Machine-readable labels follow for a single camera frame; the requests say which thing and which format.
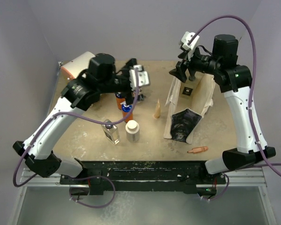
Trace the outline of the clear square bottle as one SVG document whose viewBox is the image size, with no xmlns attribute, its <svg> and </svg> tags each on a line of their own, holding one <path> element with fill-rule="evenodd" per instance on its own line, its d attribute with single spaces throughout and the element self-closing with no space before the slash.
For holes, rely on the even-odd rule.
<svg viewBox="0 0 281 225">
<path fill-rule="evenodd" d="M 196 76 L 190 75 L 185 83 L 181 84 L 180 94 L 183 97 L 190 97 L 194 89 L 196 88 Z"/>
<path fill-rule="evenodd" d="M 105 133 L 106 138 L 111 141 L 114 145 L 117 145 L 120 142 L 119 131 L 116 125 L 111 125 L 111 121 L 106 119 L 102 125 L 102 129 Z"/>
</svg>

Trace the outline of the canvas tote bag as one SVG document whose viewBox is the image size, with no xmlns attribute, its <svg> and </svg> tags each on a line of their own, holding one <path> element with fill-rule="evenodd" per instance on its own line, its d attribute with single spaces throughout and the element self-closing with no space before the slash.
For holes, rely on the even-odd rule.
<svg viewBox="0 0 281 225">
<path fill-rule="evenodd" d="M 196 88 L 190 97 L 180 94 L 181 82 L 173 78 L 165 106 L 168 108 L 163 137 L 187 144 L 193 143 L 193 134 L 213 106 L 214 76 L 197 72 Z"/>
</svg>

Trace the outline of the white bottle wooden cap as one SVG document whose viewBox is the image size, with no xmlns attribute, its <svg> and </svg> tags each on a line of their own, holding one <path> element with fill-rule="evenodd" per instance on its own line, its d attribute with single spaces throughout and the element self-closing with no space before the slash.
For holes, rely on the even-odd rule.
<svg viewBox="0 0 281 225">
<path fill-rule="evenodd" d="M 126 137 L 130 142 L 137 142 L 140 138 L 140 126 L 135 120 L 130 120 L 126 124 Z"/>
</svg>

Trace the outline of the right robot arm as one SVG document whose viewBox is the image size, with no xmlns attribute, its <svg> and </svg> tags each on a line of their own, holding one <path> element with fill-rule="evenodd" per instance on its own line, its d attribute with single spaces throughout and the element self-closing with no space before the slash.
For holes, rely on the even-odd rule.
<svg viewBox="0 0 281 225">
<path fill-rule="evenodd" d="M 276 150 L 263 137 L 255 111 L 251 72 L 247 66 L 237 64 L 236 37 L 216 35 L 212 52 L 202 55 L 199 35 L 186 32 L 180 48 L 183 51 L 178 56 L 180 61 L 170 74 L 183 83 L 194 80 L 196 72 L 213 75 L 229 105 L 237 135 L 237 146 L 224 151 L 219 158 L 206 161 L 205 168 L 199 171 L 199 179 L 210 183 L 216 173 L 243 169 L 274 157 Z"/>
</svg>

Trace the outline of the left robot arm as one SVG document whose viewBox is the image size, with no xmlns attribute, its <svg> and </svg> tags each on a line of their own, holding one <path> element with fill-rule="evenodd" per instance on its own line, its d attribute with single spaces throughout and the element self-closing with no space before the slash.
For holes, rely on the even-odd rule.
<svg viewBox="0 0 281 225">
<path fill-rule="evenodd" d="M 85 182 L 87 172 L 83 164 L 77 159 L 58 158 L 53 147 L 77 118 L 103 126 L 117 125 L 128 118 L 102 122 L 84 117 L 83 114 L 100 100 L 102 94 L 121 93 L 126 103 L 135 107 L 140 87 L 150 84 L 147 71 L 135 58 L 120 70 L 116 70 L 115 58 L 106 53 L 91 54 L 86 62 L 82 71 L 62 90 L 40 127 L 25 141 L 16 141 L 13 145 L 20 161 L 35 175 L 47 178 L 59 173 L 70 176 L 77 184 Z"/>
</svg>

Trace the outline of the bright blue orange pump bottle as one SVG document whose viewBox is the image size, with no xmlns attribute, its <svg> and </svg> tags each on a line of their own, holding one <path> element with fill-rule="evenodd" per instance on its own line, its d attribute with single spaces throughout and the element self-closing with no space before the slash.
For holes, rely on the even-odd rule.
<svg viewBox="0 0 281 225">
<path fill-rule="evenodd" d="M 121 110 L 125 123 L 128 123 L 130 120 L 133 120 L 133 111 L 132 105 L 126 103 L 126 101 L 121 103 Z"/>
</svg>

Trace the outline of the dark blue orange pump bottle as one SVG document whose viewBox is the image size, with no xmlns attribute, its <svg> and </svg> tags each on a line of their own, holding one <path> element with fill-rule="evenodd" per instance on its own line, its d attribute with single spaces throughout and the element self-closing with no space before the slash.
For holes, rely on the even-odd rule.
<svg viewBox="0 0 281 225">
<path fill-rule="evenodd" d="M 122 93 L 118 92 L 115 94 L 117 107 L 119 110 L 122 110 L 122 103 L 125 102 L 125 98 L 122 96 Z"/>
</svg>

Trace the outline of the wooden cone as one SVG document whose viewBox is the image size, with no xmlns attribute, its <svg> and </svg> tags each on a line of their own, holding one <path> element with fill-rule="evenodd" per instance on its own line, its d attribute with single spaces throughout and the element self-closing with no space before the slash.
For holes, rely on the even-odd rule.
<svg viewBox="0 0 281 225">
<path fill-rule="evenodd" d="M 161 106 L 160 106 L 160 99 L 157 100 L 154 117 L 156 119 L 160 118 L 161 115 Z"/>
</svg>

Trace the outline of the clear square bottle front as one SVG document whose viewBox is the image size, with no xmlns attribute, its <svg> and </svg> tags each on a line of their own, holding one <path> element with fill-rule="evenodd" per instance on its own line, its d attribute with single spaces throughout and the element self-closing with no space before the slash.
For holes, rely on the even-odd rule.
<svg viewBox="0 0 281 225">
<path fill-rule="evenodd" d="M 116 125 L 111 125 L 111 121 L 106 119 L 102 125 L 102 129 L 105 133 L 106 138 L 111 141 L 114 145 L 117 145 L 120 142 L 119 131 Z"/>
</svg>

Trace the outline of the white cylindrical box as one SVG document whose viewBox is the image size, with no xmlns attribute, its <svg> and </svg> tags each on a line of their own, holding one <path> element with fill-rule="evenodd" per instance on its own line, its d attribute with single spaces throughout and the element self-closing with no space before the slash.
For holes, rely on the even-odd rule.
<svg viewBox="0 0 281 225">
<path fill-rule="evenodd" d="M 61 75 L 67 82 L 77 78 L 77 76 L 82 70 L 88 68 L 89 61 L 93 57 L 95 57 L 93 53 L 85 52 L 82 55 L 76 57 L 75 59 L 63 64 L 60 67 Z"/>
</svg>

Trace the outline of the orange highlighter pen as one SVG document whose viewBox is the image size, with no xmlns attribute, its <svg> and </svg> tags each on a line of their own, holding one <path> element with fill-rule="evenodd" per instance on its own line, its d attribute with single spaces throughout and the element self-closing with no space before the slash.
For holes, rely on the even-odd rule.
<svg viewBox="0 0 281 225">
<path fill-rule="evenodd" d="M 196 147 L 188 151 L 188 153 L 198 154 L 208 150 L 207 146 Z"/>
</svg>

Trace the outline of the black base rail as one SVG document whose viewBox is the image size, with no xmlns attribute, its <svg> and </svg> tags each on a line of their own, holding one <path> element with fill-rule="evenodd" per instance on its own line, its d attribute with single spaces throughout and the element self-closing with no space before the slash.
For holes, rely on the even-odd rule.
<svg viewBox="0 0 281 225">
<path fill-rule="evenodd" d="M 90 195 L 105 191 L 183 192 L 215 194 L 225 184 L 221 173 L 210 175 L 204 161 L 84 161 L 76 178 L 62 175 L 60 183 Z"/>
</svg>

